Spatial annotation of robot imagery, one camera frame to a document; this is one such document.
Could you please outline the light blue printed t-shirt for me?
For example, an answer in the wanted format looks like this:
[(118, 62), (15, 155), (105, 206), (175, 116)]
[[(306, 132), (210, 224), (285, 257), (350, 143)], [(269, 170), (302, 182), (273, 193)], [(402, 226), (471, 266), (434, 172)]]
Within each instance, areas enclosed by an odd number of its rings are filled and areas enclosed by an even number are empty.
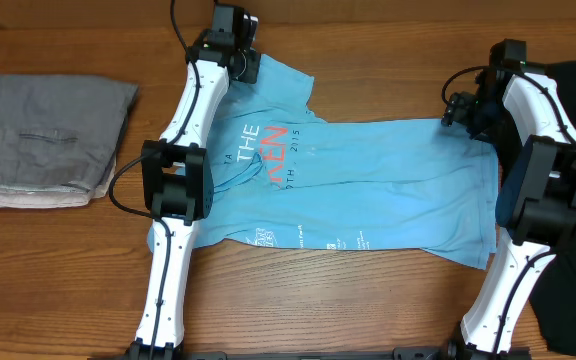
[(209, 132), (215, 195), (196, 245), (419, 248), (484, 268), (494, 149), (436, 119), (329, 123), (309, 109), (313, 85), (266, 56), (256, 83), (230, 86)]

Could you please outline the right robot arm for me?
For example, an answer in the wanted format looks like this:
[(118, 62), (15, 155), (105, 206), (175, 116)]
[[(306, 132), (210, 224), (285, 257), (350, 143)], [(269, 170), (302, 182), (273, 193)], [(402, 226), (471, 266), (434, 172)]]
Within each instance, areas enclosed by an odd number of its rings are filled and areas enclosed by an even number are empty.
[(552, 68), (505, 39), (473, 67), (475, 93), (441, 94), (441, 122), (459, 123), (496, 149), (502, 167), (495, 217), (500, 245), (472, 307), (436, 359), (528, 359), (514, 349), (518, 318), (542, 272), (576, 252), (576, 128), (559, 100)]

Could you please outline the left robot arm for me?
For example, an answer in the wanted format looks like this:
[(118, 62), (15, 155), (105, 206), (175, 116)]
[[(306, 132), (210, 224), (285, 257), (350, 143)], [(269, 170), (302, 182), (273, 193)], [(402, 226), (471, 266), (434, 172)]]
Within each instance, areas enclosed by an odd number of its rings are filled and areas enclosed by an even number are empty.
[(206, 143), (231, 82), (253, 84), (260, 56), (253, 49), (258, 20), (240, 6), (214, 6), (212, 23), (185, 46), (187, 79), (175, 114), (138, 159), (146, 215), (153, 221), (146, 305), (127, 359), (179, 359), (183, 301), (200, 220), (211, 210), (214, 185)]

